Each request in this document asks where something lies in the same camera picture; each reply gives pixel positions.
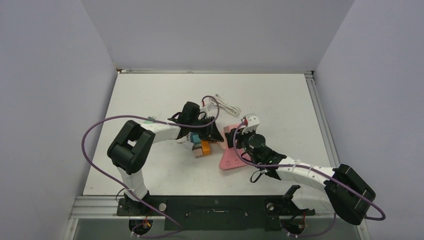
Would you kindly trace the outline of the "orange power strip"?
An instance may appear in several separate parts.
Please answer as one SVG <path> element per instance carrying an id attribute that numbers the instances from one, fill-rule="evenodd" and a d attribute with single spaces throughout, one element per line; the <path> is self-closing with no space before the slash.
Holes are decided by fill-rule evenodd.
<path id="1" fill-rule="evenodd" d="M 200 144 L 201 144 L 201 149 L 202 149 L 202 155 L 203 156 L 210 155 L 211 154 L 210 143 L 206 140 L 201 140 Z"/>

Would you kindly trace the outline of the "pink triangular power strip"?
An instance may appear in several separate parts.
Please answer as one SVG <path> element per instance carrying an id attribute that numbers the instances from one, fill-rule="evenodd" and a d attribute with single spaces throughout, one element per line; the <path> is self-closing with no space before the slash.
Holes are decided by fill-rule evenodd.
<path id="1" fill-rule="evenodd" d="M 240 158 L 234 151 L 234 148 L 224 150 L 220 162 L 218 164 L 219 169 L 223 171 L 244 166 L 247 166 L 247 164 L 240 160 Z"/>

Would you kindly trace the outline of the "teal plug charger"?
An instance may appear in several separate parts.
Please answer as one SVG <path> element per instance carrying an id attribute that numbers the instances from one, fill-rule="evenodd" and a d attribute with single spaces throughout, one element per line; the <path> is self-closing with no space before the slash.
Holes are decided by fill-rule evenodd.
<path id="1" fill-rule="evenodd" d="M 200 139 L 200 137 L 197 133 L 191 132 L 190 135 L 189 135 L 189 140 L 194 145 L 201 144 L 201 139 Z"/>

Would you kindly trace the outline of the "pink brown plug charger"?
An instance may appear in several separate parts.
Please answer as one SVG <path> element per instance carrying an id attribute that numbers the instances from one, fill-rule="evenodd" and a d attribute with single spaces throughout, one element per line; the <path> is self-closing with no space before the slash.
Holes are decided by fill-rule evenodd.
<path id="1" fill-rule="evenodd" d="M 203 157 L 204 156 L 204 153 L 203 153 L 202 145 L 200 143 L 199 144 L 194 144 L 192 146 L 192 153 L 193 153 L 193 155 L 194 155 L 195 158 Z"/>

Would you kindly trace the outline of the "white adapter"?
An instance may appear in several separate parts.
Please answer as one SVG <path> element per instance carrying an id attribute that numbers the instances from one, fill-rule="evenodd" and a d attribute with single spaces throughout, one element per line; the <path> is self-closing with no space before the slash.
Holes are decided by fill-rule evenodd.
<path id="1" fill-rule="evenodd" d="M 179 139 L 176 139 L 176 142 L 178 144 L 182 144 L 182 143 L 189 142 L 189 141 L 190 141 L 190 137 L 188 135 L 183 136 L 183 137 L 181 137 Z"/>

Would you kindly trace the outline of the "light green plug charger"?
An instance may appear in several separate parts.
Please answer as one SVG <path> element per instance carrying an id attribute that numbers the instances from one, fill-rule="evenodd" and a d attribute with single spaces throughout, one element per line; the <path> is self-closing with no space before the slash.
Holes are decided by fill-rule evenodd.
<path id="1" fill-rule="evenodd" d="M 145 120 L 143 123 L 144 124 L 153 124 L 153 123 L 155 123 L 156 121 L 156 117 L 155 116 L 149 116 L 148 118 L 147 118 L 147 120 Z"/>

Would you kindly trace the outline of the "pink cube socket adapter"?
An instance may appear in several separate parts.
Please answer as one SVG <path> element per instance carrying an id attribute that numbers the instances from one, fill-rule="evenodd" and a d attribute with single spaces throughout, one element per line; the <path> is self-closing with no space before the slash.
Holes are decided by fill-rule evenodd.
<path id="1" fill-rule="evenodd" d="M 242 149 L 243 148 L 243 144 L 242 144 L 242 139 L 243 139 L 242 131 L 243 131 L 243 128 L 245 126 L 242 125 L 237 130 L 237 127 L 238 126 L 239 126 L 239 124 L 233 124 L 233 125 L 228 125 L 228 126 L 226 126 L 224 128 L 224 136 L 225 136 L 226 145 L 227 145 L 228 149 L 231 149 L 231 148 L 234 147 L 234 143 L 233 143 L 234 134 L 236 134 L 236 136 L 235 136 L 235 147 L 237 149 Z"/>

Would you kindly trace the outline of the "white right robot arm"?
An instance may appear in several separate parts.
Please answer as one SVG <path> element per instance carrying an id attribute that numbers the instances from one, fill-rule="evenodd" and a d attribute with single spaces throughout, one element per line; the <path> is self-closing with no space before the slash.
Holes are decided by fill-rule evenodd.
<path id="1" fill-rule="evenodd" d="M 287 213 L 324 207 L 356 226 L 364 219 L 381 221 L 386 218 L 384 213 L 381 217 L 368 215 L 370 208 L 376 208 L 376 193 L 351 166 L 322 167 L 301 162 L 268 147 L 265 137 L 255 131 L 244 133 L 242 129 L 232 128 L 224 135 L 228 147 L 235 148 L 236 156 L 257 168 L 260 175 L 296 182 L 321 192 L 317 200 L 304 200 L 294 194 L 285 197 L 282 207 Z"/>

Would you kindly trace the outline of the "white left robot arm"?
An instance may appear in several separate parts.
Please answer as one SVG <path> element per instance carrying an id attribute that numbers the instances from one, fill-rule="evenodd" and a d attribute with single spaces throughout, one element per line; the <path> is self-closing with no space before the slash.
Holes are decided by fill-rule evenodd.
<path id="1" fill-rule="evenodd" d="M 128 120 L 123 125 L 110 144 L 107 156 L 128 187 L 124 196 L 130 202 L 131 211 L 136 215 L 143 215 L 149 208 L 149 201 L 145 198 L 149 191 L 144 183 L 142 167 L 152 145 L 167 140 L 179 140 L 190 133 L 197 134 L 203 141 L 223 142 L 224 138 L 215 121 L 216 117 L 209 116 L 205 107 L 188 101 L 182 111 L 166 121 L 139 124 Z"/>

